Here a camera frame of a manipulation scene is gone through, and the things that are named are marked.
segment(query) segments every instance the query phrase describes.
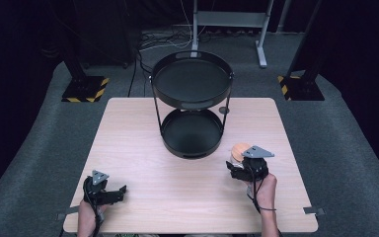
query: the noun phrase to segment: human arm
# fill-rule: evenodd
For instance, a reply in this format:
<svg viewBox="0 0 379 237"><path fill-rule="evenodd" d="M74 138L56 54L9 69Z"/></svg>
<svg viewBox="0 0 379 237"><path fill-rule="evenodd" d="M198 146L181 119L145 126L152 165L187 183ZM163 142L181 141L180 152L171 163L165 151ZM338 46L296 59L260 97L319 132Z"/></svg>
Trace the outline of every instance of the human arm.
<svg viewBox="0 0 379 237"><path fill-rule="evenodd" d="M261 210L262 236L279 236L275 213L276 176L269 173L262 181L257 181L257 201Z"/></svg>
<svg viewBox="0 0 379 237"><path fill-rule="evenodd" d="M107 209L107 205L98 206L99 213L103 213ZM79 204L78 217L78 237L92 236L96 227L95 212L91 205L84 200Z"/></svg>

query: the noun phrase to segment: table surface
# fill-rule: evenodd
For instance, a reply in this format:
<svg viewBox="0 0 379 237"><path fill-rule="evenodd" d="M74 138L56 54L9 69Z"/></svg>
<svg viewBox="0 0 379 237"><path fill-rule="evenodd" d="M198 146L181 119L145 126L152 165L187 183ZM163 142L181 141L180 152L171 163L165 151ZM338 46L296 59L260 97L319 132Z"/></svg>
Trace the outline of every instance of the table surface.
<svg viewBox="0 0 379 237"><path fill-rule="evenodd" d="M221 119L218 109L210 108ZM163 119L171 108L158 100ZM240 142L275 154L267 158L278 179L275 208L282 233L314 232L314 214L274 100L231 98L217 150L188 160L170 153L160 134L153 98L110 99L71 206L83 198L93 170L110 175L106 190L127 185L124 201L105 213L102 233L259 233L261 216L247 198L246 185L232 179L225 161ZM64 230L76 232L78 214L66 216Z"/></svg>

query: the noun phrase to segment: black tripod base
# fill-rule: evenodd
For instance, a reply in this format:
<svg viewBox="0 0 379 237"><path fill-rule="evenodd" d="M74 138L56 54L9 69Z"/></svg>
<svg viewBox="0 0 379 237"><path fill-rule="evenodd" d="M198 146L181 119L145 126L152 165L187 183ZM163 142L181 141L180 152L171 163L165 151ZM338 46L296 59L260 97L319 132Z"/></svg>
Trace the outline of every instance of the black tripod base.
<svg viewBox="0 0 379 237"><path fill-rule="evenodd" d="M278 76L278 82L287 101L325 101L325 97L315 82L308 82L294 76Z"/></svg>
<svg viewBox="0 0 379 237"><path fill-rule="evenodd" d="M86 76L81 82L72 80L63 93L62 102L98 102L104 94L108 78Z"/></svg>

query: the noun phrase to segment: gray carpet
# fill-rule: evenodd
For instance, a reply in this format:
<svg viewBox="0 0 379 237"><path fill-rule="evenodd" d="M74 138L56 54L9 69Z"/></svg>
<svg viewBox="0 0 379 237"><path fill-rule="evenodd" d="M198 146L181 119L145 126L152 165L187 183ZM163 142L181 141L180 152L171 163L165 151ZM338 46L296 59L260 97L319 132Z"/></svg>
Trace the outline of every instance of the gray carpet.
<svg viewBox="0 0 379 237"><path fill-rule="evenodd" d="M379 162L340 92L318 77L325 101L287 102L282 96L276 78L286 73L302 37L268 35L267 69L259 68L256 37L212 39L199 50L231 65L232 97L276 101L311 203L327 212L319 217L319 230L304 236L379 236ZM141 53L153 66L179 50L168 46ZM0 236L58 236L63 221L55 220L56 213L70 204L108 99L127 96L133 65L94 66L86 73L110 78L101 100L62 103L70 75L63 63L54 70L34 127L0 180ZM143 96L152 92L137 66L130 97Z"/></svg>

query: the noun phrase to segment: metal frame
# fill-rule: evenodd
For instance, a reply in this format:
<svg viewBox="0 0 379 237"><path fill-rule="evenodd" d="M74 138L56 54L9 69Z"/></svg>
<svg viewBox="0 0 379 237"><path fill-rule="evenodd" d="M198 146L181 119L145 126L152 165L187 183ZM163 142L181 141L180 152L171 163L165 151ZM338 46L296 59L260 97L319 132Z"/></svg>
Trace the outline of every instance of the metal frame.
<svg viewBox="0 0 379 237"><path fill-rule="evenodd" d="M193 41L191 49L198 50L198 25L262 28L260 39L256 40L256 48L260 67L266 68L264 40L272 5L273 0L268 0L265 13L208 12L198 11L198 1L193 0Z"/></svg>

